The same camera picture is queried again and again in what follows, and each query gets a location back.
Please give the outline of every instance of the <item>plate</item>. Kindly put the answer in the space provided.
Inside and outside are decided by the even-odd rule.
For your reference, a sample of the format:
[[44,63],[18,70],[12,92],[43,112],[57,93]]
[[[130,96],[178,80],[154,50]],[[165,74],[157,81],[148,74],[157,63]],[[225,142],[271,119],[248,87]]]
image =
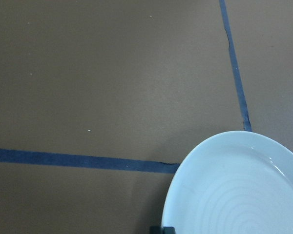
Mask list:
[[217,134],[178,168],[162,227],[176,234],[293,234],[293,153],[260,134]]

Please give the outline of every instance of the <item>brown surface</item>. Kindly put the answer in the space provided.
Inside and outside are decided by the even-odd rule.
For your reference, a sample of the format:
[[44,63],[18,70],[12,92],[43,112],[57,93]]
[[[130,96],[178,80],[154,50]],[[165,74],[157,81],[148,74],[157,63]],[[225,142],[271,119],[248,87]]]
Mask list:
[[217,0],[0,1],[0,148],[181,162],[241,122]]
[[148,234],[172,176],[0,163],[0,234]]
[[228,0],[253,130],[293,151],[293,0]]

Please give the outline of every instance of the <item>black object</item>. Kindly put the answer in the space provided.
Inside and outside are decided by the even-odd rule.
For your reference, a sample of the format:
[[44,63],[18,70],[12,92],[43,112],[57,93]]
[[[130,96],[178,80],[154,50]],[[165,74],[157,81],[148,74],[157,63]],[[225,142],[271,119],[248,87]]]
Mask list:
[[151,226],[150,234],[176,234],[174,227],[163,227],[161,230],[160,226]]

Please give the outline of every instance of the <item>blue line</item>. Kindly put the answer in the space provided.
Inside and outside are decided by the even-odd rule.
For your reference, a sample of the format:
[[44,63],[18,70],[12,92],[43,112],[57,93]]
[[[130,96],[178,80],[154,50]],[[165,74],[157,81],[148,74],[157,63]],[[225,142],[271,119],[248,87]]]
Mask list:
[[244,130],[251,132],[252,127],[251,127],[250,118],[249,118],[249,111],[248,111],[248,106],[246,104],[246,99],[245,99],[245,95],[243,91],[243,85],[242,85],[242,80],[240,76],[238,61],[235,55],[234,44],[233,44],[225,0],[219,0],[219,4],[221,9],[221,14],[223,17],[224,28],[226,30],[228,41],[229,41],[229,55],[231,60],[233,76],[234,76],[235,88],[238,94],[238,99],[240,104],[240,111],[243,118]]
[[178,163],[167,164],[163,162],[112,157],[65,155],[4,149],[0,149],[0,162],[172,174],[176,172],[180,165]]

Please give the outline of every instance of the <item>blue tape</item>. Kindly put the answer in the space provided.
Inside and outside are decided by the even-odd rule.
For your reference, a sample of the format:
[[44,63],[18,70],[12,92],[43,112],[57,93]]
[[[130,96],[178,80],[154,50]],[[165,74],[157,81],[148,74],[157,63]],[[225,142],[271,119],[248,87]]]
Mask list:
[[172,174],[176,172],[180,165],[178,163],[168,164],[156,161],[112,157],[65,155],[4,149],[0,149],[0,162]]
[[243,85],[242,85],[242,80],[240,76],[238,61],[235,55],[235,49],[234,49],[225,0],[219,0],[219,4],[221,9],[221,15],[223,17],[224,28],[226,30],[228,41],[229,41],[229,55],[231,60],[233,76],[234,76],[235,88],[236,88],[238,99],[239,99],[240,111],[243,118],[244,130],[251,132],[252,127],[251,127],[251,122],[249,118],[249,111],[248,111],[248,106],[246,104],[246,99],[245,99],[245,95],[243,91]]

